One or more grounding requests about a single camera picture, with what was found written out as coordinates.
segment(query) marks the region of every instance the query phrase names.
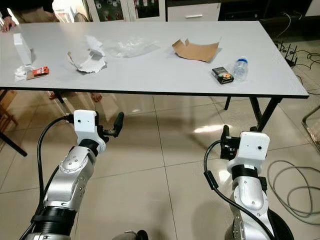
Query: table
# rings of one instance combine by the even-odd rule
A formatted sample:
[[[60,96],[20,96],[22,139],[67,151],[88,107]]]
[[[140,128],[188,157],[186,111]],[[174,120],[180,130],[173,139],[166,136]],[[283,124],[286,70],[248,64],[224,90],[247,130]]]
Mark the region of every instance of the table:
[[[49,66],[48,76],[14,81],[14,71],[22,62],[13,33],[22,33],[33,49],[33,66]],[[69,63],[67,52],[84,61],[88,56],[85,35],[96,37],[105,49],[132,37],[155,41],[159,49],[133,58],[107,54],[106,69],[82,74]],[[186,38],[195,44],[219,42],[217,55],[211,63],[178,57],[172,44]],[[246,81],[219,84],[211,69],[226,67],[241,56],[248,59]],[[225,96],[226,109],[230,97],[249,97],[257,119],[253,130],[259,132],[283,98],[309,96],[258,21],[21,24],[0,34],[0,89]],[[271,98],[264,113],[257,98]]]

